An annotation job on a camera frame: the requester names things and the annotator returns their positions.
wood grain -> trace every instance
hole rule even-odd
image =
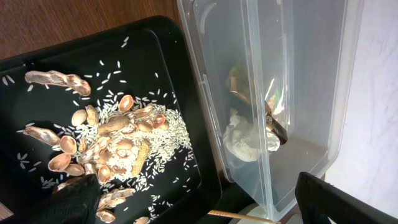
[[[162,15],[176,0],[0,0],[0,59]]]

black object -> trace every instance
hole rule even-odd
[[[121,48],[127,36],[127,45]],[[108,73],[118,70],[117,60],[121,62],[122,73],[112,75],[104,88],[97,91],[96,88],[101,86]],[[33,90],[27,92],[29,84],[25,82],[24,74],[29,70],[58,70],[79,74],[82,78],[84,74],[93,75],[93,78],[84,78],[90,83],[91,99],[80,100],[77,94],[73,95],[59,86],[50,86],[46,90],[44,86],[34,84]],[[99,77],[96,77],[96,72],[100,72]],[[177,160],[168,162],[165,172],[155,180],[149,179],[149,183],[155,187],[129,197],[127,202],[115,208],[116,221],[113,224],[132,223],[141,216],[149,216],[147,207],[152,205],[150,195],[161,195],[156,201],[155,212],[160,216],[155,219],[155,223],[193,223],[210,211],[221,197],[220,182],[183,34],[170,19],[151,17],[80,40],[3,60],[0,62],[0,77],[5,75],[10,75],[16,83],[9,82],[5,86],[0,82],[0,175],[5,180],[0,182],[0,202],[12,212],[22,213],[51,194],[51,189],[42,190],[41,175],[46,180],[60,178],[59,173],[47,170],[48,161],[59,152],[32,137],[16,133],[16,130],[35,122],[35,126],[49,128],[57,133],[60,130],[54,128],[53,123],[70,125],[73,112],[88,104],[96,105],[96,99],[105,98],[108,89],[133,96],[153,97],[158,104],[180,111],[198,164],[197,168],[193,167],[195,160],[191,161],[191,167],[184,170],[183,162],[188,149],[176,152]],[[126,80],[127,83],[120,83],[119,80]],[[158,89],[161,94],[149,94],[149,91],[156,93]],[[165,92],[169,93],[166,98],[163,97]],[[178,99],[177,104],[174,104],[172,92]],[[79,102],[80,107],[75,106],[73,100]],[[18,152],[28,154],[26,160],[30,164],[26,170],[19,167],[20,161],[16,156]],[[42,161],[42,165],[28,173],[27,170],[37,161]],[[184,181],[191,191],[187,193],[187,189],[181,187],[183,183],[173,184],[176,177]],[[163,200],[173,206],[169,208],[158,205]]]
[[[298,176],[295,195],[305,224],[379,223],[398,220],[342,192],[307,172]]]
[[[100,185],[94,174],[68,185],[2,224],[86,224],[94,223],[100,201]]]

white surface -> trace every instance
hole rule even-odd
[[[340,154],[326,181],[398,218],[398,1],[366,0]]]

plastic container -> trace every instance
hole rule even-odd
[[[299,172],[321,177],[338,155],[363,1],[178,7],[224,174],[278,220],[296,203]],[[270,109],[287,131],[277,151]]]

chopstick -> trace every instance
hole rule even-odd
[[[236,213],[222,212],[222,211],[217,211],[217,210],[211,210],[210,212],[208,212],[208,215],[216,215],[219,217],[239,218],[239,219],[244,219],[244,220],[252,220],[252,221],[258,221],[258,222],[280,224],[280,222],[274,222],[274,221],[268,220],[266,218],[258,218],[258,217],[252,217],[250,215],[240,215],[240,214],[236,214]]]

